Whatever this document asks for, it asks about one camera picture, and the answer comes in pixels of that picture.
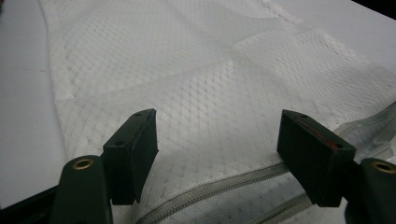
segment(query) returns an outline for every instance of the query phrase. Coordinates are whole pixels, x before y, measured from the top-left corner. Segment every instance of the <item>clamp jaw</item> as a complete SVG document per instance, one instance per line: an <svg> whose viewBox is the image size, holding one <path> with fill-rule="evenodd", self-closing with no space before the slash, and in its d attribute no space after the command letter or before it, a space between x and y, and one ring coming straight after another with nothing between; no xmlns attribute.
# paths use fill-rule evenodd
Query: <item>clamp jaw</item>
<svg viewBox="0 0 396 224"><path fill-rule="evenodd" d="M353 161L356 148L309 118L284 110L277 152L312 203L338 207L348 200L346 223L396 223L396 166L368 158Z"/></svg>

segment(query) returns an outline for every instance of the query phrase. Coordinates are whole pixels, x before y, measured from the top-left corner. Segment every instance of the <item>white mesh fabric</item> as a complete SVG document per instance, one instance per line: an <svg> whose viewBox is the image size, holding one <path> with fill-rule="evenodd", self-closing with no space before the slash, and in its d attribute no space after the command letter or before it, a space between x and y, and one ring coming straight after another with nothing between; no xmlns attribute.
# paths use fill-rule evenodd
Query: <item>white mesh fabric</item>
<svg viewBox="0 0 396 224"><path fill-rule="evenodd" d="M159 154L129 215L279 162L282 109L328 128L396 100L396 79L270 1L41 0L69 159L157 110Z"/></svg>

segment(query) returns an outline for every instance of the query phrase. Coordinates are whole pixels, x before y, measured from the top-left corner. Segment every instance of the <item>white table surface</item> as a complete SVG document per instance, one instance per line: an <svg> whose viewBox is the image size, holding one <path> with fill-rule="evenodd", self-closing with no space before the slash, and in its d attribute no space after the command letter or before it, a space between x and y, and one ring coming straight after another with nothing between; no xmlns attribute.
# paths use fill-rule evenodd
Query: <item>white table surface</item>
<svg viewBox="0 0 396 224"><path fill-rule="evenodd" d="M349 0L274 0L396 74L396 21ZM0 205L57 185L66 163L38 0L0 14Z"/></svg>

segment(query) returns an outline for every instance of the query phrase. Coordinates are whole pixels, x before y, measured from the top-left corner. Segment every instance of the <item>metal grommet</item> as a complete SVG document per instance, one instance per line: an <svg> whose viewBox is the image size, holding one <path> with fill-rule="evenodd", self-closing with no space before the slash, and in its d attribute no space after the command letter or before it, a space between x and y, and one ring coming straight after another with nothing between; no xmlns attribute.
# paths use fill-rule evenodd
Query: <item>metal grommet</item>
<svg viewBox="0 0 396 224"><path fill-rule="evenodd" d="M90 167L92 165L93 165L93 160L91 160L91 159L82 159L82 160L76 161L73 164L73 169L75 169L75 170L84 170L84 169L87 169L88 167Z"/></svg>
<svg viewBox="0 0 396 224"><path fill-rule="evenodd" d="M375 169L381 172L388 174L396 174L396 169L393 166L390 166L389 164L384 163L382 161L375 161L372 163L372 165L374 166Z"/></svg>

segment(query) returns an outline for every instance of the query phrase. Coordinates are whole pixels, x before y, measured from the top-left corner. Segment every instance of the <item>zipper teeth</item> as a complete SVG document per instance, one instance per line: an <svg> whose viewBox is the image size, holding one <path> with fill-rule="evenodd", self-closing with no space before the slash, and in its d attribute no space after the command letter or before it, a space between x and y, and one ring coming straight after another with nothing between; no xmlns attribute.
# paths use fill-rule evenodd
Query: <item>zipper teeth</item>
<svg viewBox="0 0 396 224"><path fill-rule="evenodd" d="M358 119L349 123L345 123L337 128L334 133L336 133L340 137L345 137L350 132L352 132L358 125L370 125L371 123L387 119L389 116L394 116L394 113L396 113L396 103L391 104L387 108L366 119Z"/></svg>
<svg viewBox="0 0 396 224"><path fill-rule="evenodd" d="M237 189L245 185L267 180L289 171L284 163L280 163L265 169L220 180L214 183L205 184L196 189L183 193L170 201L161 204L156 209L140 218L137 223L158 223L174 213L186 208L194 203L213 197L222 192Z"/></svg>
<svg viewBox="0 0 396 224"><path fill-rule="evenodd" d="M256 217L250 221L253 223L279 223L295 214L305 210L312 205L308 196L303 193L297 197L290 199L289 201L282 203L278 207L275 207L271 211L265 213L262 216Z"/></svg>

